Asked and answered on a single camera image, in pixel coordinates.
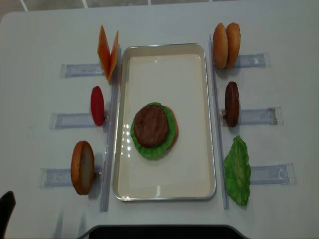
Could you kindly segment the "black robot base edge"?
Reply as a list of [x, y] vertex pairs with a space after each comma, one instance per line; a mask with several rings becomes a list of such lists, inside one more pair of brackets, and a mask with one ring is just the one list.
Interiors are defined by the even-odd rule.
[[86, 239], [243, 239], [224, 226], [105, 226], [97, 227]]

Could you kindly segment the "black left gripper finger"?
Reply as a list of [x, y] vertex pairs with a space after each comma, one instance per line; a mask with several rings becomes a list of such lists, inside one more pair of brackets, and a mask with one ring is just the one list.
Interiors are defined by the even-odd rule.
[[16, 205], [13, 191], [8, 191], [0, 199], [0, 238], [5, 236], [6, 228]]

